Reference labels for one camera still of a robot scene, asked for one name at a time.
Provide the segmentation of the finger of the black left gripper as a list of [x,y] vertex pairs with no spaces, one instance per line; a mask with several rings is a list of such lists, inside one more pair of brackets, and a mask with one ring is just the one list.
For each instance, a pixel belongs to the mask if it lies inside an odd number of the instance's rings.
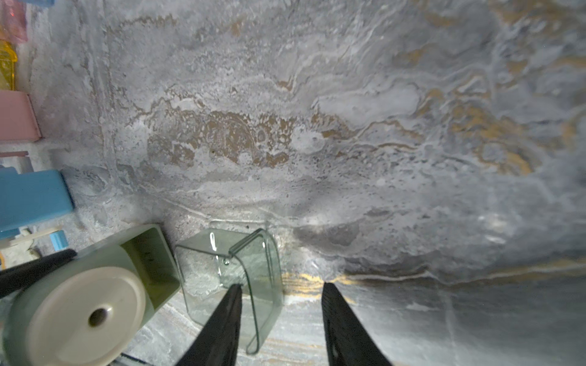
[[52,271],[73,261],[76,256],[77,252],[75,250],[65,249],[49,256],[2,270],[1,298],[33,285]]

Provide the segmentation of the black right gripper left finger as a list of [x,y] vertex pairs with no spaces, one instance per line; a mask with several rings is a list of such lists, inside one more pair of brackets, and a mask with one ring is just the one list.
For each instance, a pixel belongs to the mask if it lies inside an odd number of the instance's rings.
[[235,365],[241,314],[241,286],[231,285],[194,343],[176,365]]

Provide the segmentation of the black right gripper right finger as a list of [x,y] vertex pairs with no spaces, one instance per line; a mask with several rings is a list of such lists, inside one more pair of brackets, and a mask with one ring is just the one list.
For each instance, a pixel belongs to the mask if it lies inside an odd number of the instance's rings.
[[392,365],[335,284],[324,283],[321,306],[329,365]]

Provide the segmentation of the blue pencil sharpener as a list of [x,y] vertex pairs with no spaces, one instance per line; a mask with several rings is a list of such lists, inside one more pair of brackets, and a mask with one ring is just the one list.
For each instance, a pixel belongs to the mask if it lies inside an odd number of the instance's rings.
[[73,212],[73,200],[57,170],[19,173],[1,167],[1,248],[28,227]]

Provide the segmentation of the green transparent tray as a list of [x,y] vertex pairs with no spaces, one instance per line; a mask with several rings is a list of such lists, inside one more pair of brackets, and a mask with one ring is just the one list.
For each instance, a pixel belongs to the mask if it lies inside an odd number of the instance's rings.
[[264,229],[252,233],[209,228],[175,246],[190,318],[203,326],[230,286],[242,289],[239,348],[256,355],[284,305],[276,241]]

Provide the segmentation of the green pencil sharpener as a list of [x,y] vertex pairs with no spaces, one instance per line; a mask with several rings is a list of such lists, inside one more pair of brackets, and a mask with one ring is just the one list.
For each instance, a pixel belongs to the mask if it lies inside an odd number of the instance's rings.
[[10,365],[107,365],[180,288],[159,226],[116,233],[18,294],[2,332]]

